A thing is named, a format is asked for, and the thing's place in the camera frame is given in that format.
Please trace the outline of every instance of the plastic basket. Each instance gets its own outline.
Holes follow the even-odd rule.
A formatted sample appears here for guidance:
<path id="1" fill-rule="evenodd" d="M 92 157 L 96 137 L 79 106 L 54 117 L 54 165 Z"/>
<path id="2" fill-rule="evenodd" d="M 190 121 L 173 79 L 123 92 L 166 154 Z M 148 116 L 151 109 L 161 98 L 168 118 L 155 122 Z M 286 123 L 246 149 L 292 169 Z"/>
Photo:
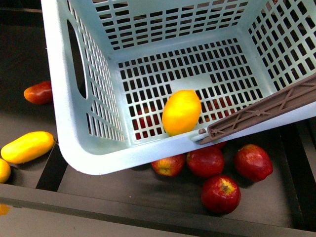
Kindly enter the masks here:
<path id="1" fill-rule="evenodd" d="M 310 96 L 285 111 L 280 99 L 316 72 L 313 0 L 43 0 L 42 9 L 59 146 L 80 172 L 106 174 L 316 116 Z M 161 115 L 180 89 L 197 92 L 202 112 L 193 131 L 168 137 Z M 236 126 L 247 108 L 269 118 L 261 102 L 274 95 L 283 113 Z M 210 139 L 225 121 L 233 131 Z"/>

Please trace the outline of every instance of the yellow lemon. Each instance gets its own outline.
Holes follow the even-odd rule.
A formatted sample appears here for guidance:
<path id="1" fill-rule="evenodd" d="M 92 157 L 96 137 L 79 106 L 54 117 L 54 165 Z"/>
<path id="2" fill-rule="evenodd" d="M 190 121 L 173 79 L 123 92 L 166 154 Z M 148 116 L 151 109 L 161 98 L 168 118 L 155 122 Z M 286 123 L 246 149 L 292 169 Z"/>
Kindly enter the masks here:
<path id="1" fill-rule="evenodd" d="M 4 184 L 11 174 L 10 165 L 3 159 L 0 159 L 0 183 Z"/>
<path id="2" fill-rule="evenodd" d="M 179 90 L 168 99 L 162 125 L 169 136 L 190 132 L 198 122 L 201 101 L 194 90 Z"/>

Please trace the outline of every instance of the red tomato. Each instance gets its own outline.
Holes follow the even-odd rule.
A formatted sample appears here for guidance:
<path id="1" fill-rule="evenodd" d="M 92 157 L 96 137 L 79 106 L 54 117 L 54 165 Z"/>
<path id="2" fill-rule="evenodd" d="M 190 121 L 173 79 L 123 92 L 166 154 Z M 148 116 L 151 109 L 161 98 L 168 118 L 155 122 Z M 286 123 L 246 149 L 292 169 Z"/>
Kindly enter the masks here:
<path id="1" fill-rule="evenodd" d="M 53 101 L 53 93 L 50 81 L 43 81 L 32 85 L 24 91 L 24 97 L 27 101 L 42 105 Z"/>

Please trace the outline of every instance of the red apple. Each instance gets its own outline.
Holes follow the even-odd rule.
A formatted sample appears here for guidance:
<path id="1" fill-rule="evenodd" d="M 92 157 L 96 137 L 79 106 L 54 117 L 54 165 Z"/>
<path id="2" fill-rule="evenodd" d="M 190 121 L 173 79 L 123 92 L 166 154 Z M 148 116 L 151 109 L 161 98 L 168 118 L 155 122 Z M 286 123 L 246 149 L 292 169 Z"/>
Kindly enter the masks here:
<path id="1" fill-rule="evenodd" d="M 224 156 L 215 146 L 201 148 L 188 152 L 187 165 L 193 174 L 202 178 L 209 178 L 222 173 Z"/>
<path id="2" fill-rule="evenodd" d="M 220 142 L 220 143 L 217 143 L 215 145 L 213 145 L 214 147 L 217 147 L 218 149 L 222 149 L 225 145 L 226 145 L 227 141 L 225 142 Z"/>
<path id="3" fill-rule="evenodd" d="M 152 167 L 157 174 L 173 177 L 181 172 L 185 162 L 185 154 L 180 154 L 153 161 Z"/>
<path id="4" fill-rule="evenodd" d="M 46 104 L 53 101 L 53 93 L 50 81 L 43 81 L 32 85 L 24 90 L 24 98 L 37 105 Z"/>
<path id="5" fill-rule="evenodd" d="M 155 107 L 151 107 L 151 111 L 152 112 L 156 111 Z M 148 107 L 145 106 L 144 107 L 144 113 L 147 114 L 149 112 L 150 111 L 149 111 Z M 137 111 L 137 115 L 140 116 L 142 114 L 143 114 L 143 112 L 142 112 L 141 109 Z M 145 116 L 145 117 L 140 117 L 138 120 L 139 120 L 140 128 L 152 127 L 154 125 L 158 125 L 159 124 L 159 118 L 158 118 L 157 114 L 153 115 L 153 119 L 150 116 Z M 134 130 L 138 130 L 139 129 L 136 119 L 133 120 L 133 126 L 134 126 Z M 149 131 L 149 133 L 150 133 L 151 136 L 155 135 L 155 131 L 153 129 L 151 129 Z M 143 131 L 142 134 L 143 134 L 144 138 L 148 137 L 148 132 L 147 131 Z M 135 136 L 136 136 L 136 140 L 140 140 L 141 139 L 141 133 L 140 132 L 136 133 Z"/>
<path id="6" fill-rule="evenodd" d="M 218 100 L 216 100 L 216 99 L 213 100 L 214 107 L 212 106 L 211 102 L 207 103 L 207 108 L 208 108 L 209 111 L 218 110 L 220 108 L 226 108 L 227 106 L 232 106 L 233 105 L 231 100 L 230 100 L 230 98 L 229 98 L 229 96 L 226 96 L 225 98 L 224 97 L 220 97 Z M 224 115 L 225 115 L 225 117 L 227 117 L 229 115 L 228 110 L 224 110 Z M 221 112 L 217 112 L 217 116 L 220 119 L 223 118 L 223 114 Z M 216 120 L 217 119 L 216 115 L 215 114 L 211 114 L 211 119 L 212 120 Z M 209 117 L 205 118 L 205 121 L 209 122 L 210 118 Z"/>
<path id="7" fill-rule="evenodd" d="M 234 211 L 241 199 L 238 184 L 226 175 L 216 175 L 205 181 L 202 187 L 203 205 L 216 214 L 228 214 Z"/>
<path id="8" fill-rule="evenodd" d="M 253 144 L 245 145 L 235 154 L 234 166 L 239 174 L 253 182 L 264 180 L 273 172 L 267 152 Z"/>

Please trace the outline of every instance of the yellow mango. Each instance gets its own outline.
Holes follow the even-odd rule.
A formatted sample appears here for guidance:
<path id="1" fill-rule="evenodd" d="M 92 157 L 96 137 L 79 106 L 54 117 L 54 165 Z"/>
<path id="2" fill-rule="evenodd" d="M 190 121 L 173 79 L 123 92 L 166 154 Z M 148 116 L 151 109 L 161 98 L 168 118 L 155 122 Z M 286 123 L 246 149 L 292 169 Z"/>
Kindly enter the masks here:
<path id="1" fill-rule="evenodd" d="M 11 167 L 3 159 L 0 159 L 0 183 L 4 184 L 11 174 Z"/>
<path id="2" fill-rule="evenodd" d="M 44 155 L 53 148 L 54 143 L 54 136 L 49 132 L 29 132 L 6 144 L 1 149 L 1 156 L 9 163 L 21 164 Z"/>

